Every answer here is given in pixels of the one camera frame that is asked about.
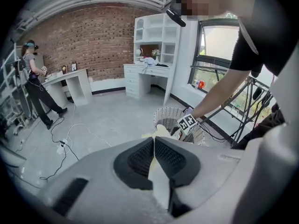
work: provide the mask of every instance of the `black pants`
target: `black pants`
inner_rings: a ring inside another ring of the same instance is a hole
[[[34,107],[36,108],[37,114],[45,125],[50,124],[50,119],[43,110],[43,107],[39,100],[41,100],[46,106],[57,113],[61,113],[63,111],[62,108],[56,104],[56,102],[46,91],[46,89],[41,85],[38,79],[30,80],[30,82],[28,82],[25,87]]]
[[[261,123],[259,123],[249,134],[246,134],[243,139],[232,149],[245,149],[248,142],[252,139],[263,137],[272,128],[281,125],[285,122],[285,119],[280,110],[273,110],[272,114],[267,116]]]

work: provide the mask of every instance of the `black shoe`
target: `black shoe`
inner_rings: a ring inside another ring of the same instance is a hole
[[[48,130],[51,129],[52,124],[53,124],[53,120],[51,120],[50,123],[46,125]]]
[[[67,113],[67,108],[63,109],[61,113],[59,113],[59,117],[63,117],[64,114]]]

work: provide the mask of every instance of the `white basket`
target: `white basket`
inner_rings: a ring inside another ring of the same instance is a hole
[[[155,126],[163,125],[171,132],[172,129],[177,125],[177,120],[185,115],[186,109],[178,109],[165,107],[158,109],[154,114]],[[197,145],[205,146],[204,132],[199,124],[196,125],[195,129],[184,139],[184,142],[190,142]]]

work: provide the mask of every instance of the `woman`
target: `woman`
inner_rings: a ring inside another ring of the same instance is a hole
[[[36,67],[34,62],[34,53],[35,51],[35,43],[33,40],[29,40],[25,45],[23,45],[21,50],[21,55],[24,58],[26,64],[26,70],[29,74],[29,81],[25,85],[29,97],[36,108],[36,112],[47,126],[47,129],[51,129],[53,124],[53,120],[50,120],[46,115],[45,111],[39,100],[41,100],[45,105],[47,105],[50,109],[54,110],[58,113],[59,117],[62,117],[66,112],[67,108],[62,109],[59,107],[50,94],[46,91],[46,89],[42,86],[37,76],[42,75],[45,76],[46,72],[40,70]]]

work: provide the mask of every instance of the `brick wall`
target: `brick wall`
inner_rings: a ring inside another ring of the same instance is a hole
[[[133,62],[135,18],[155,11],[120,3],[100,3],[59,13],[28,31],[50,73],[77,63],[94,81],[123,78],[123,64]]]

